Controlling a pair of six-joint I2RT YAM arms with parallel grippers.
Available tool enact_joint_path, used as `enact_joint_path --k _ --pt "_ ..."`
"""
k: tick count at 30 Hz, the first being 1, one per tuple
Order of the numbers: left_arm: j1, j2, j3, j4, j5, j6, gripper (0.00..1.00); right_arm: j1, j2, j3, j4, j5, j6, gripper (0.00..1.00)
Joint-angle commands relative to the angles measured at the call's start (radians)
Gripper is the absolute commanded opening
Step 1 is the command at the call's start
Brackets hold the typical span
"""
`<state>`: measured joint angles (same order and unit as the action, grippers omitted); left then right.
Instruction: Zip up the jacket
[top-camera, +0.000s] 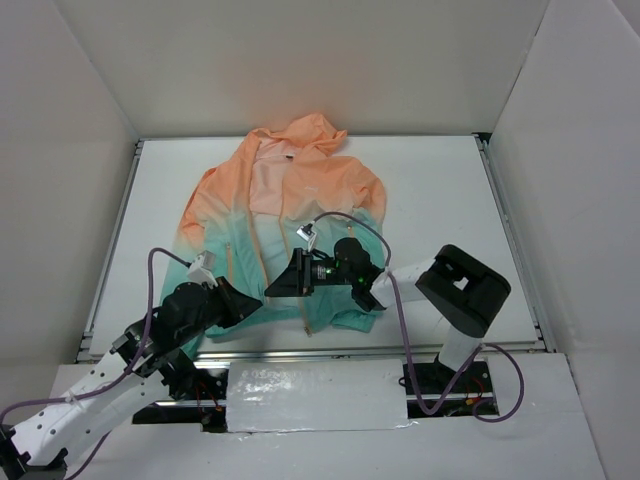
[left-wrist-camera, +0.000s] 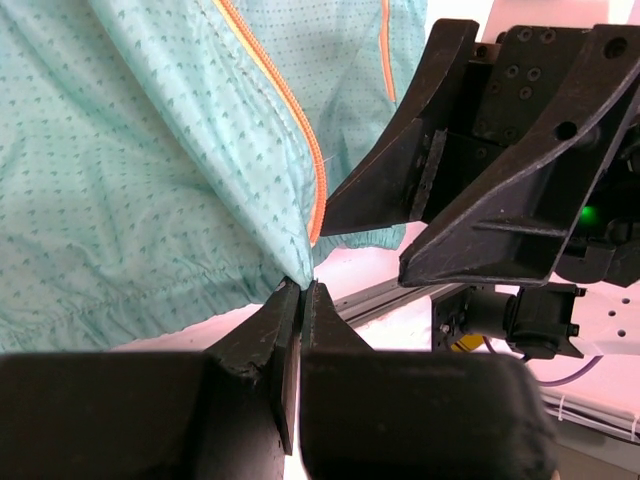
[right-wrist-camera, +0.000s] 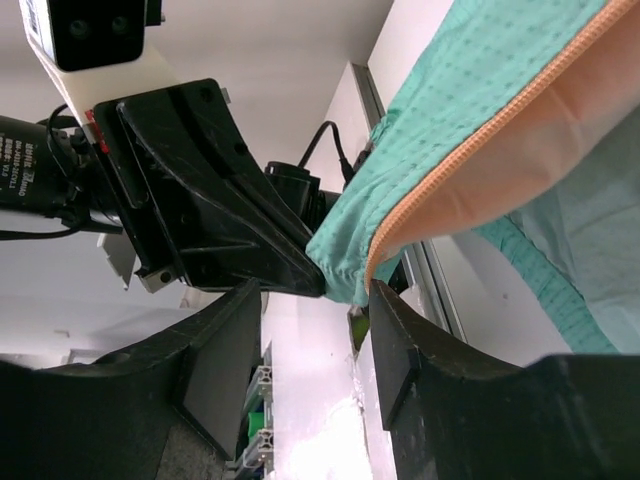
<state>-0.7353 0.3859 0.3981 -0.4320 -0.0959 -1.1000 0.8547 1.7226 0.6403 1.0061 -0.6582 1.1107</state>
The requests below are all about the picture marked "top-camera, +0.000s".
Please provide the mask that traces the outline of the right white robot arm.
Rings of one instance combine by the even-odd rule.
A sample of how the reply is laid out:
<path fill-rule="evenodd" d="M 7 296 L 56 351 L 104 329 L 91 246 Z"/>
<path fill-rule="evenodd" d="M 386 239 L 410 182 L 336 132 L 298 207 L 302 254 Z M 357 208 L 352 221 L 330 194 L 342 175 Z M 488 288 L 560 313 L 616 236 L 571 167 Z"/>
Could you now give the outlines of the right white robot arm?
<path fill-rule="evenodd" d="M 468 358 L 478 349 L 511 293 L 500 274 L 455 245 L 440 249 L 432 262 L 391 273 L 374 265 L 354 238 L 343 238 L 331 257 L 296 248 L 285 270 L 267 287 L 268 297 L 301 298 L 316 288 L 350 286 L 351 297 L 366 312 L 427 300 L 450 328 L 437 356 L 437 384 L 459 390 L 470 378 Z"/>

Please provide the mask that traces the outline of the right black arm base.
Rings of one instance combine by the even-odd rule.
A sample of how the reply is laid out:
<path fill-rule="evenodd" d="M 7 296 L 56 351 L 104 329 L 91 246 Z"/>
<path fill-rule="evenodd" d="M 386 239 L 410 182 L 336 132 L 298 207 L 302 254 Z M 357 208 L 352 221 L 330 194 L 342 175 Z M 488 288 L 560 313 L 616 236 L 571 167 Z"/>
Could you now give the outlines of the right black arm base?
<path fill-rule="evenodd" d="M 418 405 L 407 365 L 403 366 L 403 372 L 398 384 L 405 389 L 408 418 L 426 418 Z M 453 374 L 436 362 L 417 363 L 415 372 L 423 401 L 432 408 Z M 494 389 L 487 362 L 475 361 L 456 382 L 434 417 L 471 416 L 473 406 L 483 399 L 486 399 L 486 403 L 478 407 L 478 413 L 485 416 L 497 415 L 498 409 L 493 396 Z"/>

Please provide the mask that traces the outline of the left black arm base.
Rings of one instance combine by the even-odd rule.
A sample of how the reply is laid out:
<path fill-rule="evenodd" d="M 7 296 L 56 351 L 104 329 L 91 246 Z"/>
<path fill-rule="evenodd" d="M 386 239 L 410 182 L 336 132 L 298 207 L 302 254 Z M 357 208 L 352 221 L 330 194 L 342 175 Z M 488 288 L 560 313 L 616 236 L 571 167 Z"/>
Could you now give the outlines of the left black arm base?
<path fill-rule="evenodd" d="M 161 369 L 161 373 L 173 400 L 195 402 L 195 413 L 204 431 L 227 431 L 227 370 L 211 375 L 206 369 L 198 369 L 189 356 L 179 349 L 176 357 Z"/>

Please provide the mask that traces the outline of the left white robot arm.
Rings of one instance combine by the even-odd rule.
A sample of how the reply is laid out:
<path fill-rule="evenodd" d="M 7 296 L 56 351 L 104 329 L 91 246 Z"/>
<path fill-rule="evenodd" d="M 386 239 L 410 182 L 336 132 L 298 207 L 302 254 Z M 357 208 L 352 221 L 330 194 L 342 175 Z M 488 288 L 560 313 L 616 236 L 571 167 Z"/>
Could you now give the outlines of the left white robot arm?
<path fill-rule="evenodd" d="M 32 417 L 1 426 L 2 471 L 9 479 L 62 479 L 79 456 L 145 407 L 210 392 L 214 379 L 195 367 L 184 346 L 213 326 L 241 323 L 261 306 L 223 277 L 215 285 L 180 284 L 64 394 L 36 401 Z"/>

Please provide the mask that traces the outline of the orange and teal hooded jacket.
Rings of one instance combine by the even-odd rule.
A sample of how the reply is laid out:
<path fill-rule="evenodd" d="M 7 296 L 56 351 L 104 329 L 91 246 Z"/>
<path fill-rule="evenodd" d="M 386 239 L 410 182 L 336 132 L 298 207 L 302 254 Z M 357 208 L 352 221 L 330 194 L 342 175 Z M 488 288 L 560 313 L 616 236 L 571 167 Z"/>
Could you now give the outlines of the orange and teal hooded jacket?
<path fill-rule="evenodd" d="M 305 247 L 297 229 L 314 218 L 318 249 L 330 252 L 340 239 L 355 238 L 375 265 L 383 264 L 376 235 L 385 187 L 357 158 L 340 154 L 346 137 L 319 113 L 281 131 L 255 129 L 227 161 L 203 173 L 187 200 L 173 251 L 184 260 L 212 252 L 215 276 L 262 301 L 240 328 L 294 320 L 309 335 L 327 327 L 371 331 L 376 313 L 360 308 L 347 287 L 320 288 L 307 298 L 264 295 L 294 249 Z"/>

